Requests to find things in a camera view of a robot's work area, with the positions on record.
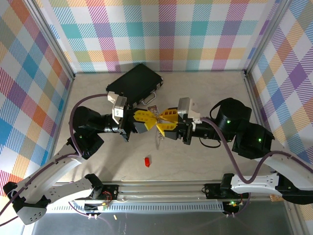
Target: plaid wallpaper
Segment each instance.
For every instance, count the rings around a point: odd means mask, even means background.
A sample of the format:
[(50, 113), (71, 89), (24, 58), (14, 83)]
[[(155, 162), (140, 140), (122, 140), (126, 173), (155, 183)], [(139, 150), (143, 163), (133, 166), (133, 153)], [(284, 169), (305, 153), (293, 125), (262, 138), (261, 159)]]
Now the plaid wallpaper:
[[(252, 74), (267, 128), (313, 163), (312, 0), (293, 0)], [(313, 206), (301, 211), (313, 234)]]
[(77, 72), (242, 70), (278, 2), (37, 0)]
[(24, 2), (1, 0), (0, 205), (7, 200), (6, 182), (18, 182), (45, 163), (69, 84)]

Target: red object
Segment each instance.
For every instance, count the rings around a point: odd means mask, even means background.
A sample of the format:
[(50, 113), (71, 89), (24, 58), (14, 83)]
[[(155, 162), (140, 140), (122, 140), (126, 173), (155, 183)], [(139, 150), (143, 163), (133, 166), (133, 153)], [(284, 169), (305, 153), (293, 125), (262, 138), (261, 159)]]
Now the red object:
[(145, 165), (146, 165), (146, 167), (150, 166), (150, 159), (149, 158), (145, 158)]

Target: purple cable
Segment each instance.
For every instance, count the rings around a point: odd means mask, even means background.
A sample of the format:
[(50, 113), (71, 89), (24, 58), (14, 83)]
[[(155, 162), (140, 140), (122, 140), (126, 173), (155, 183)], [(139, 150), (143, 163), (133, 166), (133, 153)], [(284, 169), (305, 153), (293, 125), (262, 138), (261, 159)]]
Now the purple cable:
[[(70, 133), (70, 137), (73, 141), (73, 144), (74, 144), (74, 147), (77, 151), (78, 154), (66, 154), (66, 155), (63, 155), (59, 158), (57, 158), (55, 161), (58, 162), (64, 158), (67, 158), (67, 157), (81, 157), (82, 156), (82, 151), (79, 149), (78, 147), (78, 144), (76, 142), (76, 139), (74, 137), (74, 131), (73, 131), (73, 117), (74, 117), (74, 113), (75, 113), (75, 110), (77, 109), (77, 107), (83, 103), (84, 101), (88, 100), (88, 99), (92, 99), (92, 98), (96, 98), (96, 97), (102, 97), (102, 96), (108, 96), (108, 94), (94, 94), (94, 95), (90, 95), (90, 96), (87, 96), (85, 98), (83, 98), (82, 100), (80, 100), (77, 104), (75, 104), (75, 106), (73, 107), (71, 113), (70, 113), (70, 117), (69, 117), (69, 133)], [(47, 165), (45, 165), (42, 169), (40, 169), (35, 175), (33, 175), (33, 177), (31, 177), (26, 183), (25, 183), (25, 186), (28, 186), (31, 184), (31, 182), (37, 178), (41, 173), (43, 173), (46, 169), (48, 169), (50, 166), (52, 166), (54, 163), (49, 163)], [(17, 193), (14, 194), (14, 196), (8, 201), (7, 204), (5, 204), (5, 206), (2, 208), (2, 210), (0, 211), (0, 216), (3, 214), (3, 212), (7, 209), (7, 207), (24, 191), (24, 187), (21, 188)], [(12, 220), (16, 219), (17, 217), (14, 217), (12, 219), (10, 219), (9, 221), (6, 221), (2, 224), (0, 224), (0, 227), (11, 222)]]
[(239, 177), (239, 178), (241, 179), (241, 181), (242, 181), (243, 183), (245, 183), (245, 184), (251, 184), (251, 183), (255, 180), (255, 178), (257, 177), (257, 175), (258, 175), (258, 173), (259, 173), (259, 170), (260, 170), (260, 168), (261, 168), (261, 165), (264, 163), (264, 161), (265, 161), (268, 157), (272, 156), (273, 154), (281, 154), (281, 155), (284, 155), (285, 157), (291, 158), (291, 159), (293, 159), (294, 161), (296, 161), (297, 163), (299, 163), (300, 165), (302, 165), (302, 166), (303, 166), (305, 169), (307, 169), (310, 173), (313, 173), (313, 169), (311, 169), (309, 166), (307, 166), (305, 163), (301, 162), (301, 161), (298, 160), (297, 158), (293, 157), (291, 154), (286, 153), (286, 152), (283, 152), (283, 151), (271, 151), (271, 152), (267, 153), (267, 154), (260, 160), (260, 162), (258, 163), (258, 165), (257, 165), (256, 168), (255, 168), (255, 171), (254, 171), (252, 177), (251, 177), (249, 180), (246, 180), (246, 179), (244, 178), (244, 176), (242, 175), (242, 173), (241, 173), (241, 171), (240, 171), (240, 169), (239, 169), (239, 167), (238, 167), (238, 165), (237, 165), (237, 163), (236, 163), (236, 160), (235, 160), (235, 158), (234, 158), (234, 156), (233, 156), (233, 154), (232, 154), (230, 148), (228, 147), (227, 141), (225, 140), (225, 137), (224, 137), (224, 135), (222, 134), (221, 130), (218, 128), (218, 126), (217, 126), (212, 120), (209, 120), (209, 119), (203, 118), (203, 117), (201, 118), (201, 120), (204, 121), (204, 122), (206, 122), (206, 123), (208, 123), (208, 124), (210, 124), (210, 125), (215, 129), (215, 131), (216, 131), (217, 134), (219, 135), (219, 137), (220, 137), (220, 139), (221, 139), (221, 141), (222, 141), (222, 143), (223, 143), (223, 145), (224, 145), (224, 147), (225, 147), (225, 149), (226, 149), (226, 151), (227, 151), (227, 153), (228, 153), (228, 155), (229, 155), (230, 161), (231, 161), (231, 163), (233, 164), (233, 166), (234, 166), (234, 168), (235, 168), (235, 170), (236, 170), (236, 172), (237, 172), (237, 174), (238, 174), (238, 177)]

